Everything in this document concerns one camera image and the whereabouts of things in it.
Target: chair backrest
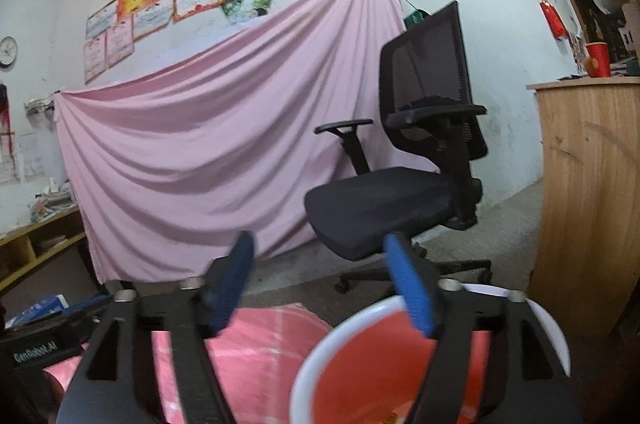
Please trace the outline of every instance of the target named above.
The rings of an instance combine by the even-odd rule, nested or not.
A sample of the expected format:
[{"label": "chair backrest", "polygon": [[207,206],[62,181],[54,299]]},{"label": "chair backrest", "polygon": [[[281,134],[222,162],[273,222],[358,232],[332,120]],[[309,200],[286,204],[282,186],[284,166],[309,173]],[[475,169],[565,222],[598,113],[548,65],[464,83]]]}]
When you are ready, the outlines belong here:
[{"label": "chair backrest", "polygon": [[[406,108],[472,104],[458,2],[425,17],[391,40],[380,54],[380,118]],[[386,136],[399,150],[427,157],[447,171],[443,149],[423,128],[390,130]],[[465,121],[469,160],[487,154],[476,118]]]}]

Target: wall clock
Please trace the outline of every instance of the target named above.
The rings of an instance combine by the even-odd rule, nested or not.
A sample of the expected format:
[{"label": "wall clock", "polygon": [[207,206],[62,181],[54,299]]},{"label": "wall clock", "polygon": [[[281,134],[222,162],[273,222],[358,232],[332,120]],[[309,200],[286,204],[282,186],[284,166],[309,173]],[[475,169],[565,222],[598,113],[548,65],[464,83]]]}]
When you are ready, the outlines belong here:
[{"label": "wall clock", "polygon": [[18,56],[18,43],[11,36],[0,41],[0,67],[7,68],[14,64]]}]

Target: wooden cabinet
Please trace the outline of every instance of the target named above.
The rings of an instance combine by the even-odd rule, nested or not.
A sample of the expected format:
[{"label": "wooden cabinet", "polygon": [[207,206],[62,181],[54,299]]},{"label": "wooden cabinet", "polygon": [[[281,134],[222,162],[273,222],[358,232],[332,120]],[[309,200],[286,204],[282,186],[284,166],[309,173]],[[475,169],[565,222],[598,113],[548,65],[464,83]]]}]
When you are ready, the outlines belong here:
[{"label": "wooden cabinet", "polygon": [[527,293],[562,330],[612,331],[640,277],[640,78],[532,84],[545,194]]},{"label": "wooden cabinet", "polygon": [[[46,242],[56,236],[66,238],[48,248],[41,248]],[[86,238],[82,226],[82,218],[78,207],[70,208],[54,214],[45,220],[19,227],[0,239],[0,294],[10,289],[18,282],[52,260],[73,245],[82,243]],[[85,265],[95,278],[93,268],[88,257],[83,258]]]}]

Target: pink plastic sheet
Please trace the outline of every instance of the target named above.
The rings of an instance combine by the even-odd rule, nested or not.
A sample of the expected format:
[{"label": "pink plastic sheet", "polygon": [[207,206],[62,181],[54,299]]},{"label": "pink plastic sheet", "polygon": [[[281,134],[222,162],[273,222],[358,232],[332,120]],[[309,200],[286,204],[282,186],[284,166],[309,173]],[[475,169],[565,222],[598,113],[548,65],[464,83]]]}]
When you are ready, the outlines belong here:
[{"label": "pink plastic sheet", "polygon": [[[289,395],[300,366],[331,327],[302,305],[239,309],[219,337],[207,340],[209,359],[238,424],[287,424]],[[154,363],[164,416],[183,424],[168,332],[153,332]],[[80,357],[47,368],[66,391]]]},{"label": "pink plastic sheet", "polygon": [[314,237],[305,193],[353,174],[319,124],[370,117],[372,169],[436,169],[380,127],[380,49],[399,0],[299,0],[129,83],[56,95],[58,136],[98,278],[199,276],[241,229],[260,256]]}]

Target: red paper cup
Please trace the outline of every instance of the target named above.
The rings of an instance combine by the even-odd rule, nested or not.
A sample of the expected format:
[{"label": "red paper cup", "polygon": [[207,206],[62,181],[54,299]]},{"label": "red paper cup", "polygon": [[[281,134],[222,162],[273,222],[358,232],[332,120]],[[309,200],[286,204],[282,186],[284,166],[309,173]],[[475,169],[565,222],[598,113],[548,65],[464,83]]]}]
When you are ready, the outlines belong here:
[{"label": "red paper cup", "polygon": [[587,43],[587,52],[598,62],[597,77],[610,78],[611,64],[609,63],[609,47],[606,43]]}]

